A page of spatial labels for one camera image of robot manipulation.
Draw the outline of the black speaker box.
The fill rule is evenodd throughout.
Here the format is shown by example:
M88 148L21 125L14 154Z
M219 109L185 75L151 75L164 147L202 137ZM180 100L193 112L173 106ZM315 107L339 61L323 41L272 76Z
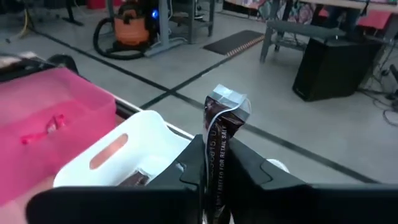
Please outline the black speaker box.
M381 47L374 40L310 39L292 91L303 101L350 96L372 67Z

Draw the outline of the black floor mat orange edge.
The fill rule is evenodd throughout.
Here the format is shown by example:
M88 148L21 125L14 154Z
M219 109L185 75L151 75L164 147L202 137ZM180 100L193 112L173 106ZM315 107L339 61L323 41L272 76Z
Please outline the black floor mat orange edge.
M230 57L264 40L264 34L253 30L243 30L203 47L205 50Z

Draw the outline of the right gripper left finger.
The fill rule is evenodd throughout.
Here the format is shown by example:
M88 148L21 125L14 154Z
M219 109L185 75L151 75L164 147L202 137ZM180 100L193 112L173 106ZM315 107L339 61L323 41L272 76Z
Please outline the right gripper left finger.
M196 135L146 186L58 187L27 204L28 224L202 224L204 143Z

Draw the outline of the red KitKat mini bar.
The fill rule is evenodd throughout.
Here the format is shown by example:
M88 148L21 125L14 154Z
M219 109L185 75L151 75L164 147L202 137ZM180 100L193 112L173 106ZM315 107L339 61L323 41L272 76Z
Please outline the red KitKat mini bar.
M67 123L64 114L53 115L46 123L39 122L29 129L29 131L20 137L20 142L23 145L28 145L32 142L41 140L49 134L56 132L63 128Z

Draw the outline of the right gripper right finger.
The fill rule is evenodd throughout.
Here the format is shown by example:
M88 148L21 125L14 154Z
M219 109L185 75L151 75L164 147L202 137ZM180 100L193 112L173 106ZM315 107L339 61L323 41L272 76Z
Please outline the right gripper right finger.
M229 146L235 224L398 224L396 184L309 184L237 139Z

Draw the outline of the pink-red translucent plastic basket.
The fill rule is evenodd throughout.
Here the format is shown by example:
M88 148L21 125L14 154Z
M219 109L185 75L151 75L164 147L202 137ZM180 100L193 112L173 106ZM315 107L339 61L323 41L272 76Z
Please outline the pink-red translucent plastic basket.
M39 122L64 114L66 125L23 145ZM114 129L114 97L67 68L0 83L0 207L25 194Z

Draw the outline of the grey metal bench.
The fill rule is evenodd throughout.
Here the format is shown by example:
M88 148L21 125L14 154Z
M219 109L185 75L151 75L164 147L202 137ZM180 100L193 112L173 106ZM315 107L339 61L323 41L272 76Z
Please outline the grey metal bench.
M320 26L270 19L266 22L266 32L262 43L260 62L265 62L269 48L272 45L274 45L276 52L279 51L280 47L287 47L299 51L305 50L306 44L300 44L296 37L292 40L284 37L285 33L318 39L334 39L335 37L343 37L346 35L344 31L339 29L329 29Z

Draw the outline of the dark chocolate mini bar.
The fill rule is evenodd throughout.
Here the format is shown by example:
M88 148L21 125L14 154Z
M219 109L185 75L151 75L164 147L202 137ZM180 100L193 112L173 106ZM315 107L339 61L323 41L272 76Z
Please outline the dark chocolate mini bar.
M203 143L206 162L206 224L229 224L226 204L229 140L251 114L247 95L217 85L205 98Z
M119 186L123 187L135 187L145 186L152 179L152 175L144 170L135 170L129 177L124 179Z

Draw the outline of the white plastic basket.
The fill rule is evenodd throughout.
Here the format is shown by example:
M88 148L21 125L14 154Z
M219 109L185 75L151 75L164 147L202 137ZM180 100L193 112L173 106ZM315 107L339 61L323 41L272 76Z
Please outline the white plastic basket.
M63 166L54 187L117 186L136 172L152 181L191 143L156 111L132 115Z

